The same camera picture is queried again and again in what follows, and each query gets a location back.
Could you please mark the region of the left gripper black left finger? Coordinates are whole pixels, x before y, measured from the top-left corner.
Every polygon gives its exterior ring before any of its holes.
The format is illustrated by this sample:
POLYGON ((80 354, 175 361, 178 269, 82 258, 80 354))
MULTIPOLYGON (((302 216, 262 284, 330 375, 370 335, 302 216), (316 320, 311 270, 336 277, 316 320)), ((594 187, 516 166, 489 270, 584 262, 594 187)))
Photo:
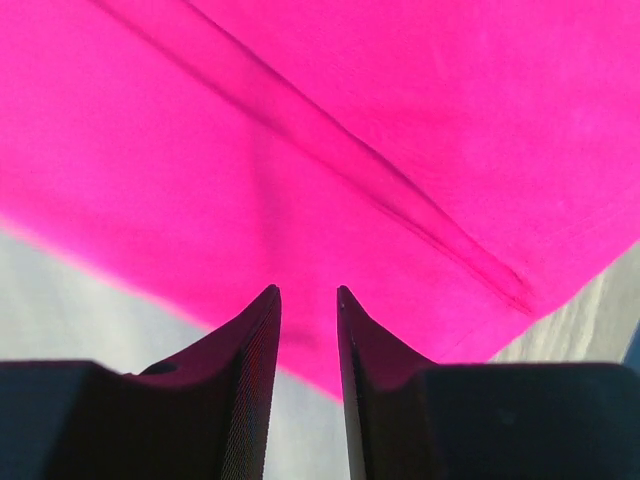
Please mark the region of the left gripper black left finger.
POLYGON ((5 479, 259 479, 281 325, 267 287, 139 374, 92 361, 1 366, 5 479))

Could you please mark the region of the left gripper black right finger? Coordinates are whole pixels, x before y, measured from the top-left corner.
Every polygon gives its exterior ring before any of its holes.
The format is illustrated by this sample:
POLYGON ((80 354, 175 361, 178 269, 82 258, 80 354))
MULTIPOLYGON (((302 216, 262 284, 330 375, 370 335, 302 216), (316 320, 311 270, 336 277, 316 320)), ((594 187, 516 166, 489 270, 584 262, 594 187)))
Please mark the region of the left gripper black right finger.
POLYGON ((639 376, 616 363, 441 365, 337 293, 355 479, 635 479, 639 376))

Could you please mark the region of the red t-shirt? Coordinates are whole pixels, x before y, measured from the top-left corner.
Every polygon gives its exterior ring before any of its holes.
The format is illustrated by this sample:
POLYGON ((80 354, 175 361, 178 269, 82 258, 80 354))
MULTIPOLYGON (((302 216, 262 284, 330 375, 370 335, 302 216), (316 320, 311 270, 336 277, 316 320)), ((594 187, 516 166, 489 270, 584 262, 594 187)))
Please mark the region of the red t-shirt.
POLYGON ((635 1, 5 1, 1 221, 219 325, 485 361, 639 238, 635 1))

